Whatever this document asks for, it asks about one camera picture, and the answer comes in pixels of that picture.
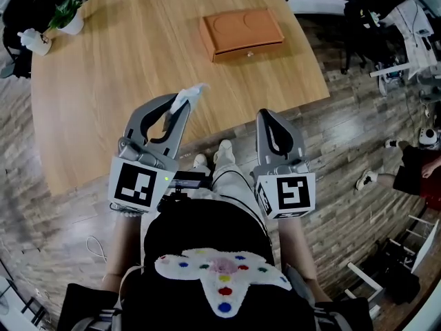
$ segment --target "black shorts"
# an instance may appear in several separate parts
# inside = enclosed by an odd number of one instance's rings
[[[407,146],[402,153],[403,166],[400,166],[393,188],[410,195],[420,196],[422,151]]]

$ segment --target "person in red shirt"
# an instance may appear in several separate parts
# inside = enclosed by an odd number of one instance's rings
[[[441,151],[421,150],[400,139],[386,140],[384,146],[399,147],[404,166],[400,166],[396,176],[365,170],[357,180],[357,190],[377,182],[387,188],[421,196],[431,203],[431,207],[441,208]]]

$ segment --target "white cable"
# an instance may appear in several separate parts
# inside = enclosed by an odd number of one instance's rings
[[[91,249],[89,248],[89,239],[95,239],[95,241],[98,243],[99,248],[101,249],[101,255],[97,254],[94,251],[91,251]],[[97,257],[102,257],[104,262],[107,263],[107,257],[104,255],[104,249],[103,246],[101,245],[101,243],[99,242],[99,240],[97,238],[95,238],[93,235],[88,236],[88,238],[85,240],[85,246],[86,248],[89,250],[89,252],[91,252],[93,255],[97,256]]]

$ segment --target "black t-shirt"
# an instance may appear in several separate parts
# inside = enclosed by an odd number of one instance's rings
[[[166,279],[156,272],[154,262],[159,257],[180,255],[183,250],[195,248],[253,252],[273,265],[269,237],[253,217],[235,205],[214,200],[170,203],[150,224],[144,248],[144,273],[131,281],[135,288],[127,291],[124,300],[123,330],[154,326],[153,320],[162,320],[167,325],[191,325],[193,328],[213,325],[204,321],[214,321],[219,325],[243,324],[246,321],[259,325],[292,325],[297,330],[316,329],[313,309],[293,290],[287,291],[274,285],[251,285],[238,314],[224,319],[213,313],[199,280]],[[98,314],[102,309],[113,308],[117,299],[118,295],[113,292],[70,284],[58,330],[70,331],[79,320]],[[351,305],[357,311],[355,314],[361,316],[357,323],[367,326],[356,329],[372,330],[367,301],[358,299]]]

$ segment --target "blue dot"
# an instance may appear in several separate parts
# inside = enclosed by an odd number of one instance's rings
[[[219,304],[218,309],[221,312],[229,312],[232,309],[232,306],[228,303],[221,303]]]

